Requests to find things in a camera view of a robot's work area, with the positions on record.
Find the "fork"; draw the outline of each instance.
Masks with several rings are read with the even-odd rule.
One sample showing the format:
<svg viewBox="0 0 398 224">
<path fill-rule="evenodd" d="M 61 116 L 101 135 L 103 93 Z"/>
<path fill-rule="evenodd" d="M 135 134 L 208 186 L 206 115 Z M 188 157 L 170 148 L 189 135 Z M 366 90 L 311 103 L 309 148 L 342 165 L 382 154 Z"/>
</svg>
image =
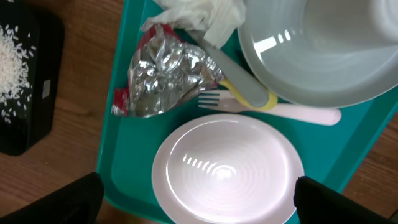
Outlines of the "fork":
<svg viewBox="0 0 398 224">
<path fill-rule="evenodd" d="M 290 103 L 278 103 L 273 109 L 259 110 L 240 104 L 228 90 L 210 90 L 203 93 L 211 95 L 199 96 L 198 107 L 200 108 L 229 113 L 255 111 L 325 126 L 333 126 L 341 119 L 341 111 L 336 108 L 314 108 Z"/>
</svg>

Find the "yellow knife handle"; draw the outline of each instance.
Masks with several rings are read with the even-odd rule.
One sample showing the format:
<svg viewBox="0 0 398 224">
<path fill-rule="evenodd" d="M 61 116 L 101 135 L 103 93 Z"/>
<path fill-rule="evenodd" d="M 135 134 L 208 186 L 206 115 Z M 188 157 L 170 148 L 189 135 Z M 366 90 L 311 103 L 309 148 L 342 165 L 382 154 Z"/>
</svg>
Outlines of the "yellow knife handle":
<svg viewBox="0 0 398 224">
<path fill-rule="evenodd" d="M 235 96 L 238 102 L 240 102 L 244 106 L 247 106 L 248 108 L 252 108 L 255 110 L 258 109 L 269 110 L 272 109 L 274 106 L 276 106 L 276 104 L 278 104 L 278 96 L 275 93 L 268 90 L 269 98 L 267 104 L 265 104 L 263 107 L 256 108 L 248 103 L 248 101 L 242 96 L 242 94 L 238 91 L 238 89 L 228 79 L 224 79 L 220 81 L 218 84 L 227 88 Z"/>
</svg>

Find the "silver foil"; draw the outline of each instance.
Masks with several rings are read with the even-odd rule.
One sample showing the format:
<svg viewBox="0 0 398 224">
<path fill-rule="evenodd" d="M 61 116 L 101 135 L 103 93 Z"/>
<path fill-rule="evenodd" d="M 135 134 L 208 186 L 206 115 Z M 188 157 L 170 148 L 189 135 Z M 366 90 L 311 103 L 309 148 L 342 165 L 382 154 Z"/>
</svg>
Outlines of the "silver foil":
<svg viewBox="0 0 398 224">
<path fill-rule="evenodd" d="M 142 118 L 162 114 L 222 79 L 223 72 L 206 52 L 156 26 L 156 35 L 130 63 L 130 110 Z"/>
</svg>

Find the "brown wood surface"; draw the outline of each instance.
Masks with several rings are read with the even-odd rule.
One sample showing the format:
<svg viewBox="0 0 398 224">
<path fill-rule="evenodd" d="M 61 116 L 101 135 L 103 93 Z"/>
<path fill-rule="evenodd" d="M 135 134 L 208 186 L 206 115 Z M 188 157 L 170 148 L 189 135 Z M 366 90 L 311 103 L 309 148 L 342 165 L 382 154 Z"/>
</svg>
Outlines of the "brown wood surface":
<svg viewBox="0 0 398 224">
<path fill-rule="evenodd" d="M 94 171 L 123 0 L 31 0 L 66 36 L 52 132 L 20 157 L 0 154 L 0 216 Z M 398 209 L 398 116 L 344 194 L 389 217 Z M 100 223 L 146 223 L 104 204 Z"/>
</svg>

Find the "white cup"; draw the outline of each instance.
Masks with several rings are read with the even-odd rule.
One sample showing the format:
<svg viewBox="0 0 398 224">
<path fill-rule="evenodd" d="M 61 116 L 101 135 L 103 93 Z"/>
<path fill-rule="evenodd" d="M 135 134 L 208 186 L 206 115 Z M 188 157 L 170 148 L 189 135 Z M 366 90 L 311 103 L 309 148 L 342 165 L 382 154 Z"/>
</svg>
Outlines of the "white cup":
<svg viewBox="0 0 398 224">
<path fill-rule="evenodd" d="M 398 0 L 308 0 L 304 29 L 316 48 L 357 52 L 398 45 Z"/>
</svg>

